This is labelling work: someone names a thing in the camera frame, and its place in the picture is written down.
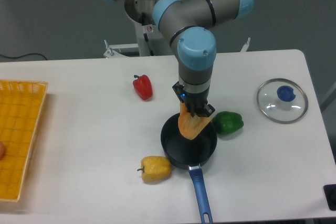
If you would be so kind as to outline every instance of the yellow plastic basket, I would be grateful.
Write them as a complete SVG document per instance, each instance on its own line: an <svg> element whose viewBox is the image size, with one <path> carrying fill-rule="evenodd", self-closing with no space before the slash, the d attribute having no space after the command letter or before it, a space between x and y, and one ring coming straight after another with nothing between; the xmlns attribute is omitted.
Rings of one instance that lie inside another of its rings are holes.
<svg viewBox="0 0 336 224"><path fill-rule="evenodd" d="M0 201L17 202L48 83L0 80Z"/></svg>

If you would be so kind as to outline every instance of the glass pot lid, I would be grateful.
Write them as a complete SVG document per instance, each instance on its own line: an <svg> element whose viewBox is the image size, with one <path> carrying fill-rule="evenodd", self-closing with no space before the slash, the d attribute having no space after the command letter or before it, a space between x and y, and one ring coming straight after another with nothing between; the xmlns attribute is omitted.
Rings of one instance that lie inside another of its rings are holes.
<svg viewBox="0 0 336 224"><path fill-rule="evenodd" d="M304 116L308 109L308 98L295 82L277 78L268 80L259 87L257 104L268 119L289 124Z"/></svg>

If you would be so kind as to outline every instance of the gray floor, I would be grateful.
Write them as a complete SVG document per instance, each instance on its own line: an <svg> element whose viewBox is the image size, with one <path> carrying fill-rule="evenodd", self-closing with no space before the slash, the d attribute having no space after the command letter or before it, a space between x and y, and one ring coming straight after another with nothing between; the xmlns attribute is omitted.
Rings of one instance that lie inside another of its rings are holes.
<svg viewBox="0 0 336 224"><path fill-rule="evenodd" d="M255 0L254 11L246 19L212 31L219 52L240 51L248 37L252 51L302 50L321 100L336 82L335 13L335 0ZM104 39L109 44L136 42L123 1L0 0L0 54L39 52L49 60L101 58ZM323 113L334 153L335 113L336 102Z"/></svg>

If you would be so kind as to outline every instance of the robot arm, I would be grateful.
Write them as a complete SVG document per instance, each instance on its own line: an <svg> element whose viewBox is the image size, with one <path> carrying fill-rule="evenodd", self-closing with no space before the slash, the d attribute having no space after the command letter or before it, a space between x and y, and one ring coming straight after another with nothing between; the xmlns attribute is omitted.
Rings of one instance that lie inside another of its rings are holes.
<svg viewBox="0 0 336 224"><path fill-rule="evenodd" d="M179 81L173 89L192 116L210 116L207 103L216 40L207 28L247 15L254 0L159 0L153 17L177 60Z"/></svg>
<svg viewBox="0 0 336 224"><path fill-rule="evenodd" d="M254 0L147 0L159 31L178 60L179 81L173 89L192 116L210 116L208 104L216 40L207 29L251 12Z"/></svg>

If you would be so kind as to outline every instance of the red bell pepper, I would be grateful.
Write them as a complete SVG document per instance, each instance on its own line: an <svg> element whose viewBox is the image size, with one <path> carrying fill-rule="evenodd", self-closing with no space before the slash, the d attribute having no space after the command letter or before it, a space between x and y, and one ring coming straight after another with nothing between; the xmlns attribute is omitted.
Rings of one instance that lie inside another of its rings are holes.
<svg viewBox="0 0 336 224"><path fill-rule="evenodd" d="M133 86L142 100L147 100L153 96L152 84L148 76L145 74L142 76L135 75L137 78L133 81Z"/></svg>

